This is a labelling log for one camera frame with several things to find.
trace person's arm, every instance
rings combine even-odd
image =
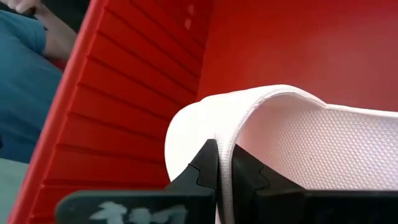
[[[47,28],[43,55],[68,60],[76,41],[76,33],[43,4],[36,6],[35,17]]]

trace gray surface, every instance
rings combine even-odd
[[[7,223],[28,166],[28,164],[0,159],[0,223]]]

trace white mesh surface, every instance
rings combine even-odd
[[[307,189],[398,189],[398,113],[328,105],[286,85],[210,96],[170,124],[165,159],[171,180],[211,138],[220,154],[223,223],[234,222],[235,143]]]

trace person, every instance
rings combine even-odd
[[[76,33],[40,0],[0,0],[22,14],[0,11],[0,158],[29,163]]]

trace black plastic clip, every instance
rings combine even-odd
[[[218,147],[209,139],[165,190],[87,190],[66,196],[57,224],[214,224]]]
[[[306,190],[236,145],[235,224],[398,223],[398,192]]]

